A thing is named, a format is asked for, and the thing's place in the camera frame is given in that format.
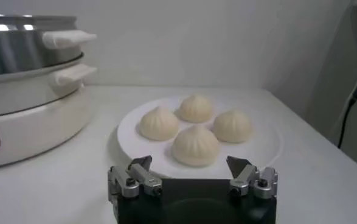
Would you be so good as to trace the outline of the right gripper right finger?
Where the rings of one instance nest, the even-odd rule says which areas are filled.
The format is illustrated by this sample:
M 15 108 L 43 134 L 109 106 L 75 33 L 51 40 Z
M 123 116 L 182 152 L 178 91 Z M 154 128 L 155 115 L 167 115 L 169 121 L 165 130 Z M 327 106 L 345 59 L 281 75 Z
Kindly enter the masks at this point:
M 233 176 L 229 182 L 231 196 L 244 197 L 250 192 L 262 200 L 277 196 L 278 173 L 275 168 L 265 167 L 259 171 L 247 159 L 233 156 L 228 156 L 226 162 Z

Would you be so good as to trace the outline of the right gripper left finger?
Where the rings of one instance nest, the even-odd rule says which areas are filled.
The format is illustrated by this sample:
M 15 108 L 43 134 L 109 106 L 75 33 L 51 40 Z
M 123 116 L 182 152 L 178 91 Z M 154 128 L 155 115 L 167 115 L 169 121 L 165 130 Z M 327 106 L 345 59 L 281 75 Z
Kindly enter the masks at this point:
M 151 156 L 136 158 L 127 167 L 112 166 L 108 171 L 108 200 L 118 196 L 136 198 L 141 189 L 147 195 L 160 197 L 163 193 L 162 180 L 150 172 Z

